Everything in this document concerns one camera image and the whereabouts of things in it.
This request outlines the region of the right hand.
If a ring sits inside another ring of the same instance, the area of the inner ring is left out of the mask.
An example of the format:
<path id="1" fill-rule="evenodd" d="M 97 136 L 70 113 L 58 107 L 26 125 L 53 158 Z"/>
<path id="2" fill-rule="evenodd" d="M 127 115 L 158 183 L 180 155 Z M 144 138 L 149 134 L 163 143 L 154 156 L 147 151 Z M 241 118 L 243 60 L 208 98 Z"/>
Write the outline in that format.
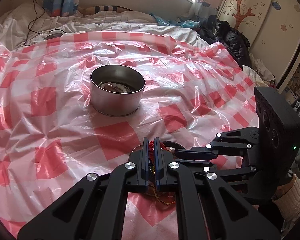
<path id="1" fill-rule="evenodd" d="M 277 199 L 281 198 L 282 196 L 284 196 L 293 187 L 295 181 L 296 181 L 296 175 L 293 174 L 289 183 L 287 183 L 285 185 L 281 185 L 277 188 L 277 190 L 273 196 L 273 200 L 277 200 Z"/>

